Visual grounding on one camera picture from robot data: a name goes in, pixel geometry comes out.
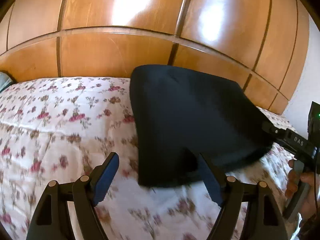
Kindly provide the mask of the blue floral pillow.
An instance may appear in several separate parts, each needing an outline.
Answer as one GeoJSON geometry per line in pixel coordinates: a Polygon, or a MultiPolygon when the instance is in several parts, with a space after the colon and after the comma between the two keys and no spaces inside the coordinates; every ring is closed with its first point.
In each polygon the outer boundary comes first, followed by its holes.
{"type": "Polygon", "coordinates": [[[0,92],[3,92],[14,83],[15,81],[8,74],[0,72],[0,92]]]}

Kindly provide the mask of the black pants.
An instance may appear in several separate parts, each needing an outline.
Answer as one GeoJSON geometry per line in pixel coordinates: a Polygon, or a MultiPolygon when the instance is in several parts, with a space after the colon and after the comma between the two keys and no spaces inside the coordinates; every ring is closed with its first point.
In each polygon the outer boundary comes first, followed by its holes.
{"type": "Polygon", "coordinates": [[[251,165],[273,145],[267,117],[235,82],[167,65],[136,67],[130,102],[138,137],[138,183],[200,181],[199,154],[225,172],[251,165]]]}

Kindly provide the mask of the wooden wardrobe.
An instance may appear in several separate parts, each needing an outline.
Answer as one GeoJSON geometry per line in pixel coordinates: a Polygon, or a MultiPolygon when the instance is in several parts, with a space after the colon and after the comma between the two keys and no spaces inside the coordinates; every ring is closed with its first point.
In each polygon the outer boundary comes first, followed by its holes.
{"type": "Polygon", "coordinates": [[[1,8],[1,71],[41,77],[128,77],[167,64],[236,81],[281,114],[309,43],[300,0],[8,0],[1,8]]]}

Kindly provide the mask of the floral quilted bedspread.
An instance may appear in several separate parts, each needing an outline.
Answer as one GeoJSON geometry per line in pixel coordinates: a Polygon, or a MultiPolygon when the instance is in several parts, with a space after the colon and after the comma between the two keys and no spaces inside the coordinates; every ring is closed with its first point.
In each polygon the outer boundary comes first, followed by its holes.
{"type": "Polygon", "coordinates": [[[138,184],[138,137],[130,80],[37,79],[1,93],[1,223],[25,239],[46,185],[75,181],[119,154],[119,170],[96,207],[109,239],[205,239],[220,211],[204,183],[138,184]]]}

